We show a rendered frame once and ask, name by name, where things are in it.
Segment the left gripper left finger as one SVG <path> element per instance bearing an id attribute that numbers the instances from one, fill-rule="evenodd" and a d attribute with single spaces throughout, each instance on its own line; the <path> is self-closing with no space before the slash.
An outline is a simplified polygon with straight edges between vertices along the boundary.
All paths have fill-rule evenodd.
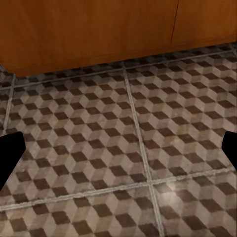
<path id="1" fill-rule="evenodd" d="M 0 137 L 0 190 L 26 150 L 21 131 Z"/>

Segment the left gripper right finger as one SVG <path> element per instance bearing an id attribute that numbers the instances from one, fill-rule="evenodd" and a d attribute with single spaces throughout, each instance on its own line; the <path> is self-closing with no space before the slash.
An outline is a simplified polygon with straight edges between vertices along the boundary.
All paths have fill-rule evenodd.
<path id="1" fill-rule="evenodd" d="M 222 150 L 237 170 L 237 133 L 231 131 L 225 132 Z"/>

